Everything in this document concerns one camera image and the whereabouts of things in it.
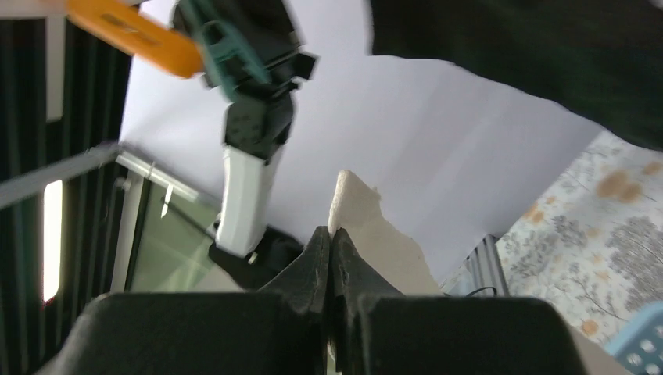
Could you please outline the teal clothes peg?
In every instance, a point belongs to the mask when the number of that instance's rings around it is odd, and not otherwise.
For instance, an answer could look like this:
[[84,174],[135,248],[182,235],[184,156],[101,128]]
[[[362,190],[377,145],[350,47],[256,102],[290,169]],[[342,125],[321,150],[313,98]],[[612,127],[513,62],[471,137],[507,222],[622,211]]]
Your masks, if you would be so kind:
[[271,75],[244,34],[223,19],[209,1],[180,1],[182,18],[190,26],[190,35],[202,58],[204,72],[214,88],[220,88],[230,101],[237,100],[237,74],[228,62],[238,59],[241,68],[259,85],[271,83]]

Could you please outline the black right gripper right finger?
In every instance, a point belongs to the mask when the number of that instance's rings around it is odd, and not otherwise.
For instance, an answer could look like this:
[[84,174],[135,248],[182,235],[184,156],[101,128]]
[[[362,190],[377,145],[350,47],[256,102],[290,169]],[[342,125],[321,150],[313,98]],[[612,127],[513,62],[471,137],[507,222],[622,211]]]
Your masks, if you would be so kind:
[[405,295],[331,243],[336,366],[344,374],[584,374],[570,330],[534,298]]

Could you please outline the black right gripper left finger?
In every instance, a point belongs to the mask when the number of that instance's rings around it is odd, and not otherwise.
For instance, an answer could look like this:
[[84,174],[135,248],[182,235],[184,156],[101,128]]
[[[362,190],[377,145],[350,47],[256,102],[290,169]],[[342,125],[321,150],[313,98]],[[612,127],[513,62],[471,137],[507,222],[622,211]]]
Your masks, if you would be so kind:
[[331,239],[257,291],[116,293],[89,303],[46,374],[323,374]]

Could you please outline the white sock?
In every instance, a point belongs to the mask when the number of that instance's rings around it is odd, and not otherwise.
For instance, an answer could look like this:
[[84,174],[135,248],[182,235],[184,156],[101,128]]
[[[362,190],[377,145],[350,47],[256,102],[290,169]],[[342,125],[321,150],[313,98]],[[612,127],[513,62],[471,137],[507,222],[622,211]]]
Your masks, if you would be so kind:
[[328,230],[348,232],[357,252],[406,295],[441,295],[418,243],[383,215],[381,196],[354,172],[339,172],[328,216]]

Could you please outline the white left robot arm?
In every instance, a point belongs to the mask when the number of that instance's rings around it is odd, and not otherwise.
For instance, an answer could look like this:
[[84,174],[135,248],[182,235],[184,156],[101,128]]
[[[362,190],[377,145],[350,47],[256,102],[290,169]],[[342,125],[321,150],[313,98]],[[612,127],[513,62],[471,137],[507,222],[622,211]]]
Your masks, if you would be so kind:
[[303,50],[282,1],[180,1],[172,22],[195,42],[207,85],[229,103],[222,206],[208,255],[240,288],[257,290],[303,250],[267,224],[266,211],[295,117],[293,94],[318,58]]

